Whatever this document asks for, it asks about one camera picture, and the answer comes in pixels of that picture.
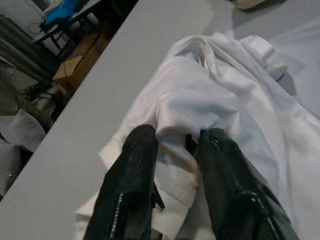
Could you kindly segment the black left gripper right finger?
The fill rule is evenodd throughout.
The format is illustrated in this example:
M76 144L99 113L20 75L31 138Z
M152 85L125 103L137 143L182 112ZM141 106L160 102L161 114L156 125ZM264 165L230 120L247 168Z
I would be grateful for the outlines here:
M200 132L198 164L216 240L299 240L264 177L223 129Z

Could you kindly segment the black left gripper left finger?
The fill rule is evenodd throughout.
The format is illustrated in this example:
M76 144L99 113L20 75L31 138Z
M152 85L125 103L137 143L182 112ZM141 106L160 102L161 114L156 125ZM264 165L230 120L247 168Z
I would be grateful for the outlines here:
M86 240L150 240L152 211L165 208L155 185L156 130L139 125L105 174L86 228Z

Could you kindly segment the white shirt with dark print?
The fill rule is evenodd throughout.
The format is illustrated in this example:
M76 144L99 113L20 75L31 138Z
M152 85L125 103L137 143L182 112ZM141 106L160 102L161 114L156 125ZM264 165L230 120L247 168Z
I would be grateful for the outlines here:
M100 152L107 173L133 129L154 127L165 208L152 210L150 240L216 240L199 166L201 131L212 128L264 177L299 240L320 240L320 120L275 81L283 67L266 65L273 52L258 36L178 41ZM86 240L99 192L76 212L74 240Z

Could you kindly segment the grey pillow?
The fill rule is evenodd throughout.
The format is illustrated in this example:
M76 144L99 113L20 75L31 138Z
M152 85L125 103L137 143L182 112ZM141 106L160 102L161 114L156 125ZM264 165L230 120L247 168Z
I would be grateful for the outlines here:
M23 146L0 141L0 201L32 156Z
M46 136L41 124L23 109L16 115L0 116L0 133L8 143L33 153Z

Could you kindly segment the open brown cardboard box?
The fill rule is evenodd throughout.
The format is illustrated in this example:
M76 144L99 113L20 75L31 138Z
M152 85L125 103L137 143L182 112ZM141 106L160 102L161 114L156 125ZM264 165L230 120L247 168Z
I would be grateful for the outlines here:
M109 42L110 38L104 32L85 35L68 58L60 64L53 81L68 91L77 90Z

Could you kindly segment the beige jacket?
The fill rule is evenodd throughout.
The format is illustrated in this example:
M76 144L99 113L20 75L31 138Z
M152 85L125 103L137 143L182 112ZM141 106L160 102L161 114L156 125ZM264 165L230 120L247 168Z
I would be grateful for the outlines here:
M251 10L266 0L228 0L239 10Z

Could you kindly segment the bright blue object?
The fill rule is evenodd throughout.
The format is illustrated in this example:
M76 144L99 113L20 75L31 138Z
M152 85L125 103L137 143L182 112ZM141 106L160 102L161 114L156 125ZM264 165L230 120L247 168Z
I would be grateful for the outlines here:
M44 26L57 24L64 20L70 19L75 13L77 13L85 0L62 0L62 3L53 8L43 20Z

